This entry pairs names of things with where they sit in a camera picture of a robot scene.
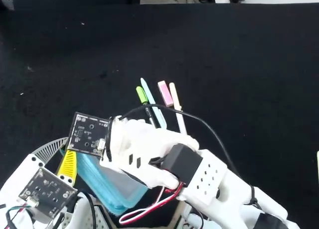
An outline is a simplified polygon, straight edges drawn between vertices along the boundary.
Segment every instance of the circuit board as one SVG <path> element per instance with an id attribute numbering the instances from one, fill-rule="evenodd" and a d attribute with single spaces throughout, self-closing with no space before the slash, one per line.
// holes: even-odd
<path id="1" fill-rule="evenodd" d="M 102 157 L 106 148 L 109 120 L 75 113 L 67 149 Z"/>
<path id="2" fill-rule="evenodd" d="M 40 168 L 19 197 L 29 206 L 54 219 L 76 194 L 75 188 L 67 185 L 47 169 Z"/>

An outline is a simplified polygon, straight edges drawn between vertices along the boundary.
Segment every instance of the yellow object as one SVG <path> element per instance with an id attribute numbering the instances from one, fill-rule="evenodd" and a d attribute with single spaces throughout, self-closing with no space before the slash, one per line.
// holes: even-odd
<path id="1" fill-rule="evenodd" d="M 72 185 L 75 184 L 76 179 L 76 152 L 67 150 L 62 163 L 60 165 L 60 168 L 58 170 L 57 175 L 60 176 L 67 176 L 72 179 Z"/>

